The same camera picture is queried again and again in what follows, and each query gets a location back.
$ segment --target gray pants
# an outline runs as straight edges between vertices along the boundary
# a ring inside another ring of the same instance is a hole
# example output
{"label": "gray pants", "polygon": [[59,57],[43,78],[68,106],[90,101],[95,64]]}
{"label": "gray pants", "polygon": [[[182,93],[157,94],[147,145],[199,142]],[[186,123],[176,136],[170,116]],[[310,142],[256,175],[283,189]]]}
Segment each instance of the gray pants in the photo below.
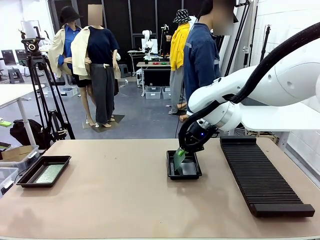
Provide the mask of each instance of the gray pants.
{"label": "gray pants", "polygon": [[170,91],[171,91],[171,111],[169,114],[178,112],[178,104],[186,102],[186,95],[183,90],[184,67],[181,66],[170,74]]}
{"label": "gray pants", "polygon": [[110,66],[104,68],[103,64],[90,64],[93,95],[96,102],[95,120],[106,124],[114,110],[115,73]]}

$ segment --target beige tabletop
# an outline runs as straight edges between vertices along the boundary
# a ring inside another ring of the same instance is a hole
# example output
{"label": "beige tabletop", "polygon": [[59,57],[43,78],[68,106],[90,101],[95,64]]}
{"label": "beige tabletop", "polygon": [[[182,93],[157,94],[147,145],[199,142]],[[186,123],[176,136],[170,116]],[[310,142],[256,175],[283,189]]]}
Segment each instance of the beige tabletop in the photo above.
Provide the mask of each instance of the beige tabletop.
{"label": "beige tabletop", "polygon": [[64,140],[47,156],[70,155],[53,188],[13,186],[0,200],[0,236],[27,239],[320,237],[320,190],[269,139],[258,145],[306,204],[312,218],[252,216],[219,139],[197,154],[203,176],[167,178],[177,139]]}
{"label": "beige tabletop", "polygon": [[146,64],[144,61],[140,61],[138,62],[138,64],[136,65],[138,68],[146,68],[146,67],[167,67],[167,68],[171,68],[170,66],[170,62],[169,61],[149,61],[148,64]]}

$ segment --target gray floor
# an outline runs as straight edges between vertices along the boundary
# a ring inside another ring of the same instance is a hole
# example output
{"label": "gray floor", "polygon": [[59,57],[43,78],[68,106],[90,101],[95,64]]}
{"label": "gray floor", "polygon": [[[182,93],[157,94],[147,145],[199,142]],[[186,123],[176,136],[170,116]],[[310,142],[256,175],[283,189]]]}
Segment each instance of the gray floor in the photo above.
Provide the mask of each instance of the gray floor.
{"label": "gray floor", "polygon": [[[133,82],[134,78],[128,79],[127,86],[120,88],[120,93],[115,97],[116,115],[125,115],[118,127],[105,132],[95,132],[93,129],[83,129],[83,122],[86,121],[86,114],[80,97],[64,98],[63,103],[71,122],[76,139],[166,139],[175,138],[178,116],[168,115],[170,100],[147,100],[141,97],[141,88]],[[30,83],[30,78],[25,78],[25,83]],[[32,101],[23,103],[27,117],[40,123],[37,104],[34,93],[26,95]],[[47,98],[49,108],[54,108],[52,98]],[[95,107],[90,104],[92,113]],[[17,103],[0,109],[0,117],[13,122],[21,119]],[[10,143],[19,146],[19,142],[10,136],[10,128],[0,127],[0,142]]]}

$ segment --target cream jacket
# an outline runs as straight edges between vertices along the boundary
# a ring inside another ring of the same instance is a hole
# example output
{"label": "cream jacket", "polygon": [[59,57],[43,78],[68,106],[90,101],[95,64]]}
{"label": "cream jacket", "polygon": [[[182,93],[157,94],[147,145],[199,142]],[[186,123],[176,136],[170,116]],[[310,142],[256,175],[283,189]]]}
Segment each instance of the cream jacket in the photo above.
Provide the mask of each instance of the cream jacket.
{"label": "cream jacket", "polygon": [[52,71],[56,74],[58,78],[61,77],[62,73],[71,75],[71,70],[68,68],[66,63],[63,63],[62,66],[58,64],[58,58],[60,55],[64,55],[64,47],[66,40],[66,31],[65,27],[67,24],[63,25],[62,28],[56,33],[50,49],[48,51],[48,58],[50,61],[50,65]]}
{"label": "cream jacket", "polygon": [[[72,68],[73,73],[79,75],[79,79],[91,79],[90,78],[90,67],[85,64],[85,58],[88,57],[88,40],[90,36],[89,26],[83,28],[77,36],[75,36],[73,42],[71,43],[72,52]],[[120,55],[117,54],[117,61],[121,59]],[[114,78],[120,79],[120,70],[116,69],[114,71]]]}

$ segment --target black ribbed rack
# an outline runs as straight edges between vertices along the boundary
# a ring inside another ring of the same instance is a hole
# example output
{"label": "black ribbed rack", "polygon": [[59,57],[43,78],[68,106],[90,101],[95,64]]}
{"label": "black ribbed rack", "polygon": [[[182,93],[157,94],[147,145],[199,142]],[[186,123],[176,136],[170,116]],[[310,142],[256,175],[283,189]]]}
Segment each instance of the black ribbed rack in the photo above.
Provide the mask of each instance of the black ribbed rack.
{"label": "black ribbed rack", "polygon": [[222,136],[221,148],[250,212],[265,217],[313,217],[259,148],[254,136]]}

